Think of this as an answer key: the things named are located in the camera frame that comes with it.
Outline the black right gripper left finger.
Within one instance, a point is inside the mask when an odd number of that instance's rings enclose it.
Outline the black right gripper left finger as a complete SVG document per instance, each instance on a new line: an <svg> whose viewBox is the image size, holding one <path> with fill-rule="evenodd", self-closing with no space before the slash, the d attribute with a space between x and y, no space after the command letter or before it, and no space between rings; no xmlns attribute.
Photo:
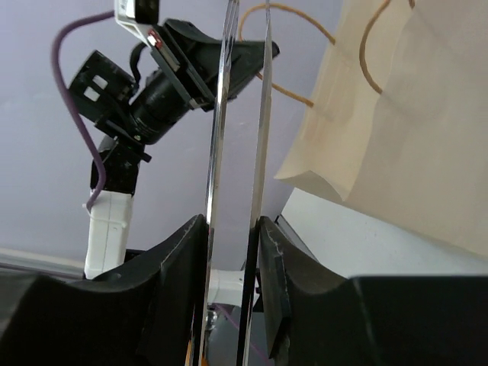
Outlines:
<svg viewBox="0 0 488 366"><path fill-rule="evenodd" d="M3 365L183 365L206 222L91 280L1 276Z"/></svg>

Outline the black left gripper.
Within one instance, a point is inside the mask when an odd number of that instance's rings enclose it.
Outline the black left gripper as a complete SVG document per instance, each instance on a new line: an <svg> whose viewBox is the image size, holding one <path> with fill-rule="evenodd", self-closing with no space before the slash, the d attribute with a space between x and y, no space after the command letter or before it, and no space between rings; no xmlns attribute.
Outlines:
<svg viewBox="0 0 488 366"><path fill-rule="evenodd" d="M146 40L133 48L130 69L139 83L140 56L148 49L157 69L130 105L131 114L186 114L214 108L222 41L189 21L174 18L153 25ZM231 54L228 99L238 94L263 69L264 41L236 41Z"/></svg>

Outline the beige paper bag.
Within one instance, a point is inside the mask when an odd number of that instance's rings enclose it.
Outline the beige paper bag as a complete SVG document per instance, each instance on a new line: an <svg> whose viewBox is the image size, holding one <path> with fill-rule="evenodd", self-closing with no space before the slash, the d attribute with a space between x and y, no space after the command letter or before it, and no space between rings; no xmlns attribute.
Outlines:
<svg viewBox="0 0 488 366"><path fill-rule="evenodd" d="M345 1L276 179L487 254L487 3Z"/></svg>

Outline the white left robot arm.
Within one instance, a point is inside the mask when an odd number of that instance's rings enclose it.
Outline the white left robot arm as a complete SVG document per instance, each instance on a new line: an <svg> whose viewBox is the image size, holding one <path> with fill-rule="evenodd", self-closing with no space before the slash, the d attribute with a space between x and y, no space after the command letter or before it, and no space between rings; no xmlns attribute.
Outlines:
<svg viewBox="0 0 488 366"><path fill-rule="evenodd" d="M262 70L276 43L217 40L192 23L168 19L146 29L126 72L93 52L69 93L80 116L103 132L91 186L87 256L98 267L65 282L43 274L1 276L3 365L182 365L194 308L204 286L207 223L202 215L146 251L128 251L127 234L145 148L189 111L216 108L221 66L231 101Z"/></svg>

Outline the metal serving tongs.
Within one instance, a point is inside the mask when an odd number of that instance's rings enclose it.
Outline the metal serving tongs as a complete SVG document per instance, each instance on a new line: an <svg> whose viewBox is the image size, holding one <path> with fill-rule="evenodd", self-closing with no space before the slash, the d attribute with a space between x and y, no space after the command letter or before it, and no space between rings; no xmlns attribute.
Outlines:
<svg viewBox="0 0 488 366"><path fill-rule="evenodd" d="M247 244L246 266L239 321L239 336L236 352L236 364L249 363L251 339L252 308L255 293L255 273L258 260L259 219L262 212L262 201L265 188L265 170L268 151L268 138L271 119L271 82L272 82L272 35L271 35L271 3L265 2L266 35L264 47L264 69L262 71L262 92L260 115L258 122L258 139L255 157L254 182L252 188L252 206ZM223 153L223 141L226 123L226 107L230 85L231 54L237 39L239 20L239 2L229 1L223 26L222 47L217 79L217 96L213 113L213 126L210 139L210 157L207 173L206 211L207 252L205 267L204 295L201 301L201 323L193 324L191 363L200 365L203 355L205 316L210 290L210 273L214 245L214 232L217 218L218 197L220 187L220 168Z"/></svg>

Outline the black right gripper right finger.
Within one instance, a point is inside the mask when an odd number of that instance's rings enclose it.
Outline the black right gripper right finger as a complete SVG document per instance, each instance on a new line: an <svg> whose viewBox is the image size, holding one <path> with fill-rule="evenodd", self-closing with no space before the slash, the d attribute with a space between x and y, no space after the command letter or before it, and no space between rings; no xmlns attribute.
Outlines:
<svg viewBox="0 0 488 366"><path fill-rule="evenodd" d="M487 278L344 278L260 219L268 356L277 365L485 365Z"/></svg>

